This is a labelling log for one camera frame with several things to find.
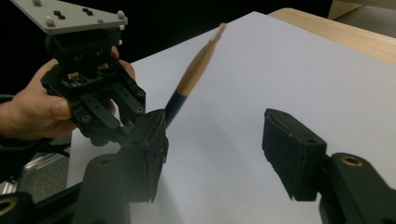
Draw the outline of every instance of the table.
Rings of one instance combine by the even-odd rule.
[[[382,61],[396,64],[396,38],[327,20],[293,8],[283,8],[270,13],[269,16]]]
[[[133,62],[147,111],[165,107],[212,30]],[[271,16],[232,21],[171,125],[154,203],[131,203],[133,223],[320,223],[318,202],[288,198],[262,153],[263,113],[292,114],[328,143],[370,161],[396,188],[396,67]],[[68,186],[85,164],[115,153],[73,133]]]

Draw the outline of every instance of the finger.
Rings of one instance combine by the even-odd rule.
[[[115,59],[118,59],[120,57],[119,50],[115,46],[111,48],[111,57]]]
[[[48,71],[50,71],[52,69],[52,67],[57,64],[58,61],[56,61],[55,59],[51,59],[49,60],[47,63],[44,63],[36,72],[35,75],[33,76],[31,82],[29,83],[28,86],[41,86],[41,78],[43,78],[44,75],[46,75],[46,73]]]
[[[70,119],[72,109],[62,97],[47,95],[45,91],[29,91],[19,100],[27,116],[38,119]]]
[[[134,76],[134,68],[132,67],[132,65],[130,63],[127,63],[123,60],[119,60],[120,64],[122,65],[122,67],[125,69],[125,71],[129,74],[129,76],[131,76],[133,79],[135,79]]]

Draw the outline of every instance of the black plastic part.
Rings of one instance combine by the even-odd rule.
[[[315,177],[326,159],[326,142],[288,113],[265,111],[262,150],[291,198],[314,201]]]
[[[118,153],[127,174],[130,202],[154,201],[167,151],[164,110],[151,111],[136,123]]]
[[[125,173],[118,155],[91,160],[85,170],[72,224],[129,224]]]
[[[172,122],[174,117],[176,116],[177,112],[183,106],[184,102],[186,101],[187,96],[183,96],[177,91],[175,91],[169,100],[168,104],[165,107],[165,122],[166,128]]]
[[[95,146],[122,141],[130,131],[128,126],[145,113],[146,93],[118,60],[112,59],[108,64],[109,67],[98,75],[102,78],[79,88],[68,89],[64,85],[65,73],[60,65],[55,65],[41,79],[49,94],[62,96],[70,103],[72,120]],[[119,107],[120,120],[106,108],[110,101]]]
[[[35,205],[32,196],[16,192],[0,196],[1,224],[36,224]]]
[[[370,162],[335,153],[329,178],[347,223],[396,223],[396,194]]]

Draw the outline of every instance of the wooden table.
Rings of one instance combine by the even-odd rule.
[[[382,61],[396,64],[396,38],[327,20],[293,8],[282,8],[270,13],[269,16]]]

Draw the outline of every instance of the dark background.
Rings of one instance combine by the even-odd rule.
[[[128,25],[121,33],[123,44],[118,49],[120,58],[130,63],[215,29],[221,22],[236,20],[251,11],[268,14],[283,7],[292,7],[326,18],[332,4],[332,0],[66,2],[112,13],[122,10],[128,17]],[[44,44],[45,33],[10,0],[2,0],[0,4],[3,39],[0,93],[15,94],[27,85],[35,71],[51,57]]]

